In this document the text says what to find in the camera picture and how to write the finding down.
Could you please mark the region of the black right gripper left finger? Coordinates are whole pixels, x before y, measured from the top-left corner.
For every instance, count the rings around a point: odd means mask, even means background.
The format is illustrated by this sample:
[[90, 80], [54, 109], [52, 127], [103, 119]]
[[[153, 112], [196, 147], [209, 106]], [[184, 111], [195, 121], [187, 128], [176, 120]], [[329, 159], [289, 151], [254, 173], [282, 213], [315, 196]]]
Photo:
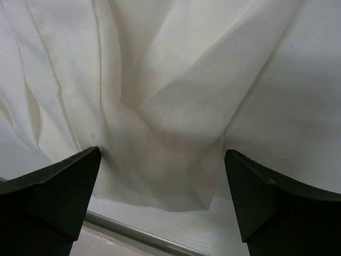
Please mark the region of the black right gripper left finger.
[[1, 182], [1, 255], [69, 255], [100, 163], [100, 149], [90, 147]]

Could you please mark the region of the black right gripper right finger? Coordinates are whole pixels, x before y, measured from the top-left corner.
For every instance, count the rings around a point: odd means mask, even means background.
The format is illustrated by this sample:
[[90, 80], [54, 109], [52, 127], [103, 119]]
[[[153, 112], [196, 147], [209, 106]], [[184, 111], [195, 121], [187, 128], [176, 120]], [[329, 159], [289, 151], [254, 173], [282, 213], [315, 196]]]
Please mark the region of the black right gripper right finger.
[[340, 194], [292, 179], [236, 150], [228, 150], [224, 162], [250, 255], [340, 255]]

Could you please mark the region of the white skirt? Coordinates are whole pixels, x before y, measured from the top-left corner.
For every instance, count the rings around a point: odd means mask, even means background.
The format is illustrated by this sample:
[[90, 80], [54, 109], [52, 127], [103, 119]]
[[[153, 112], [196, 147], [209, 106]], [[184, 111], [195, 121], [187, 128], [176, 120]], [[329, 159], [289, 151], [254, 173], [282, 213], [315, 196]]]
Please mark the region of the white skirt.
[[1, 1], [1, 143], [167, 211], [228, 149], [340, 190], [340, 1]]

